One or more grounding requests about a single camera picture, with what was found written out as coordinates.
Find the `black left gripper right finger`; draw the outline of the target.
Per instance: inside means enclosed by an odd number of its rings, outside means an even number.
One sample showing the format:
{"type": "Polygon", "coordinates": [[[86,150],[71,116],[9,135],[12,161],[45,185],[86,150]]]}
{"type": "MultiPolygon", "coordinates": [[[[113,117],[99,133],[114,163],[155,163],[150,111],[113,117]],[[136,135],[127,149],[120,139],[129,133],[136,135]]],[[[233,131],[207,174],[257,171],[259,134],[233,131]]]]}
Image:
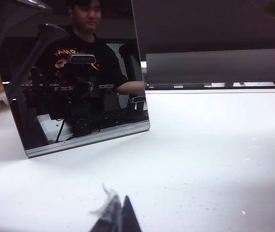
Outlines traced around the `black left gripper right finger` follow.
{"type": "Polygon", "coordinates": [[[136,214],[128,196],[125,196],[122,207],[122,231],[141,232],[136,214]]]}

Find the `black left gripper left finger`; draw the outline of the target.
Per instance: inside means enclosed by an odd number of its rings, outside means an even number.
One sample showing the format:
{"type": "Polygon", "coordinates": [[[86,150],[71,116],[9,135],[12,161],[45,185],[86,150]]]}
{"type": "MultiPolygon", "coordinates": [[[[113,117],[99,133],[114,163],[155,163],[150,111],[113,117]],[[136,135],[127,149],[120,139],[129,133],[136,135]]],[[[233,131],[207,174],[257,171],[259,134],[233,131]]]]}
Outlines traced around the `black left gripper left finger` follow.
{"type": "Polygon", "coordinates": [[[108,197],[107,201],[97,210],[91,213],[98,217],[97,221],[91,228],[91,232],[119,232],[121,203],[119,196],[113,195],[108,197]]]}

